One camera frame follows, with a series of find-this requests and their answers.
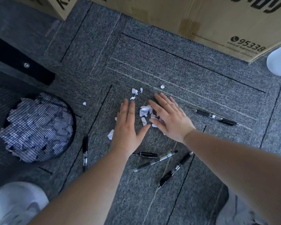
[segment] phone number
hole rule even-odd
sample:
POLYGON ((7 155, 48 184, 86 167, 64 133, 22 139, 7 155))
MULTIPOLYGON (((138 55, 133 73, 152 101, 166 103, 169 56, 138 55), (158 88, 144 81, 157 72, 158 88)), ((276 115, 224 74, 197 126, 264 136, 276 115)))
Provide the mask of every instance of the phone number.
POLYGON ((265 49, 264 46, 258 45, 256 43, 253 43, 253 42, 249 41, 249 40, 239 39, 238 36, 233 36, 230 40, 232 42, 237 42, 237 44, 241 44, 243 46, 251 48, 252 50, 263 51, 265 49))

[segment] finger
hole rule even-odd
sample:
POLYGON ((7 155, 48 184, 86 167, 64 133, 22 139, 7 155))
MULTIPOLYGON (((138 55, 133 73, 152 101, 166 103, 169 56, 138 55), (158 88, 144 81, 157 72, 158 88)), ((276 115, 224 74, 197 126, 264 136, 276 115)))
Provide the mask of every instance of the finger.
POLYGON ((171 100, 169 100, 165 94, 161 93, 160 96, 173 108, 173 110, 178 111, 176 105, 173 102, 171 102, 171 100))
POLYGON ((158 95, 157 93, 155 93, 155 98, 157 99, 157 101, 159 102, 159 104, 162 106, 162 108, 168 112, 169 114, 174 112, 174 109, 170 106, 170 104, 167 103, 167 101, 165 101, 160 95, 158 95))
POLYGON ((170 97, 170 100, 171 100, 171 102, 173 102, 173 103, 175 104, 175 106, 177 107, 177 109, 178 109, 180 112, 184 113, 184 111, 178 106, 178 104, 176 103, 176 101, 175 101, 172 97, 170 97))
POLYGON ((128 99, 125 99, 124 104, 121 106, 121 110, 120 110, 120 123, 126 122, 127 110, 128 110, 128 99))
POLYGON ((143 141, 143 138, 145 137, 148 129, 150 128, 150 126, 151 126, 150 124, 145 125, 144 127, 142 127, 142 129, 136 135, 136 138, 137 138, 139 143, 141 143, 143 141))
POLYGON ((159 106, 157 103, 153 102, 152 100, 149 100, 149 104, 151 107, 153 107, 154 110, 158 113, 158 115, 167 122, 169 119, 169 113, 166 112, 161 106, 159 106))
POLYGON ((152 122, 153 124, 155 124, 157 126, 157 128, 159 128, 161 130, 161 132, 163 132, 165 134, 168 132, 167 127, 165 126, 165 124, 163 124, 158 119, 150 118, 149 121, 152 122))
POLYGON ((129 112, 127 116, 127 123, 129 125, 134 126, 135 122, 135 102, 131 101, 130 106, 129 106, 129 112))

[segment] floor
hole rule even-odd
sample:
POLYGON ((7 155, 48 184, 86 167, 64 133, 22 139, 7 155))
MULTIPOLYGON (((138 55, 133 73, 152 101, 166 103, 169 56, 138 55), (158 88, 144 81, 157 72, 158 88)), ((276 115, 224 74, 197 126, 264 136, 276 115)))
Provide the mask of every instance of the floor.
MULTIPOLYGON (((89 136, 90 165, 109 149, 119 104, 143 87, 135 102, 154 92, 176 99, 201 131, 281 155, 281 77, 266 68, 266 56, 248 65, 118 12, 80 0, 66 22, 21 3, 0 0, 0 37, 57 75, 45 86, 20 72, 0 70, 66 100, 77 118, 74 142, 60 158, 14 180, 39 185, 53 200, 82 173, 82 138, 89 136), (225 126, 191 113, 203 108, 232 118, 225 126)), ((142 122, 136 119, 136 129, 142 122)), ((196 156, 160 190, 158 181, 187 149, 158 129, 139 151, 178 150, 171 159, 133 173, 145 159, 128 160, 105 224, 205 224, 228 198, 227 187, 196 156)))

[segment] black pen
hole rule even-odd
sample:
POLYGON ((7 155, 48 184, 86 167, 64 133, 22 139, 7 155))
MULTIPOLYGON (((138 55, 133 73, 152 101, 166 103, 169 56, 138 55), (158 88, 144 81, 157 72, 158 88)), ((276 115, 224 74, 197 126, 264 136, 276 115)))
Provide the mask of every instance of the black pen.
POLYGON ((83 172, 87 170, 88 162, 88 137, 85 136, 82 140, 82 152, 83 152, 83 172))
POLYGON ((158 163, 158 162, 160 162, 162 160, 165 160, 165 159, 171 157, 172 155, 174 155, 177 152, 178 152, 177 150, 176 151, 170 151, 166 155, 161 155, 158 159, 156 159, 156 160, 154 160, 152 162, 147 162, 144 165, 139 166, 133 172, 137 172, 137 171, 140 171, 140 170, 142 170, 142 169, 144 169, 144 168, 146 168, 148 166, 154 165, 155 163, 158 163))
POLYGON ((209 113, 209 112, 206 112, 206 111, 203 111, 203 110, 191 109, 191 111, 193 111, 193 112, 195 112, 197 114, 200 114, 200 115, 203 115, 203 116, 215 119, 215 120, 217 120, 217 121, 219 121, 221 123, 224 123, 226 125, 238 125, 236 121, 232 121, 232 120, 229 120, 229 119, 224 118, 224 117, 219 117, 219 116, 216 116, 215 114, 212 114, 212 113, 209 113))
POLYGON ((146 158, 157 158, 158 155, 156 153, 151 153, 151 152, 134 152, 132 153, 133 155, 138 155, 146 158))
POLYGON ((193 155, 193 152, 186 154, 180 162, 175 166, 175 169, 170 170, 166 173, 159 181, 158 189, 160 189, 164 184, 174 175, 174 173, 180 169, 180 167, 193 155))

